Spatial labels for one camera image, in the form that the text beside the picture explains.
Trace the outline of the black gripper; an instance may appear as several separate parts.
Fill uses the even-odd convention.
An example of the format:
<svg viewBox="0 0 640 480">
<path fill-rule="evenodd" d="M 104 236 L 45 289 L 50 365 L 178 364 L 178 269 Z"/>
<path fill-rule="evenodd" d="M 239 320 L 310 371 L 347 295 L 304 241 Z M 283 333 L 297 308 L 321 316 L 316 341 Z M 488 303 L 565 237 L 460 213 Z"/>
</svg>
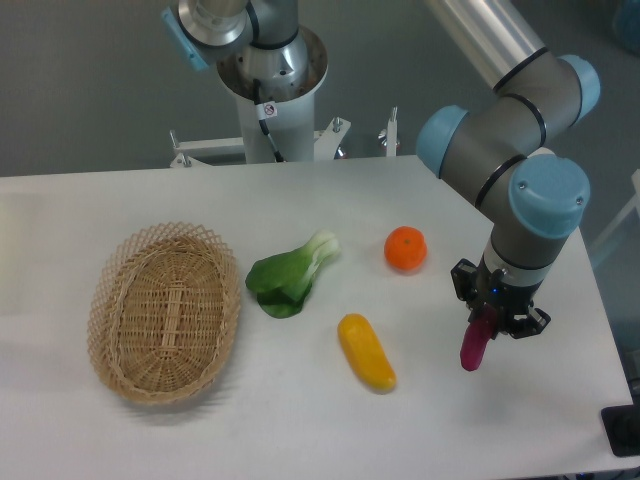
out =
<svg viewBox="0 0 640 480">
<path fill-rule="evenodd" d="M 490 272 L 486 266 L 477 268 L 467 259 L 457 262 L 451 269 L 451 277 L 457 298 L 470 312 L 469 323 L 475 320 L 484 305 L 502 311 L 510 318 L 505 331 L 513 339 L 539 335 L 550 323 L 546 312 L 537 307 L 530 308 L 537 284 L 524 287 L 507 284 L 501 271 Z"/>
</svg>

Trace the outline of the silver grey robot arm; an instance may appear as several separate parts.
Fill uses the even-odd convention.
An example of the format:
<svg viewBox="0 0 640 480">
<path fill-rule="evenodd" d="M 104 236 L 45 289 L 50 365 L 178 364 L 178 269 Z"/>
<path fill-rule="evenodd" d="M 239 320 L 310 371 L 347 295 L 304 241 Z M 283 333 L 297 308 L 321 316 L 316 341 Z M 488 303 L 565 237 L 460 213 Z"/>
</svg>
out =
<svg viewBox="0 0 640 480">
<path fill-rule="evenodd" d="M 581 58 L 553 55 L 508 1 L 429 9 L 497 97 L 477 115 L 440 109 L 416 141 L 418 158 L 493 223 L 480 262 L 451 272 L 470 309 L 465 336 L 537 335 L 550 318 L 534 295 L 590 196 L 584 171 L 542 148 L 593 109 L 599 78 Z M 216 68 L 235 95 L 248 162 L 333 158 L 337 142 L 313 126 L 326 54 L 296 2 L 177 1 L 161 17 L 190 65 Z"/>
</svg>

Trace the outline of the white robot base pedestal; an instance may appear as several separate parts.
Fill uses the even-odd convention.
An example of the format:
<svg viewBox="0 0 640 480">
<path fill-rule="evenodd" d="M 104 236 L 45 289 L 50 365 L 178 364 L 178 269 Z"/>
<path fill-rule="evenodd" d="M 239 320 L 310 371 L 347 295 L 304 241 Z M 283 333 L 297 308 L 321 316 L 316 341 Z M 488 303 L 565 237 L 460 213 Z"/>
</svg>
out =
<svg viewBox="0 0 640 480">
<path fill-rule="evenodd" d="M 328 70 L 320 38 L 301 26 L 293 40 L 277 49 L 246 46 L 217 63 L 217 72 L 233 96 L 241 134 L 258 119 L 274 119 L 275 128 L 301 123 L 315 131 L 315 94 Z"/>
</svg>

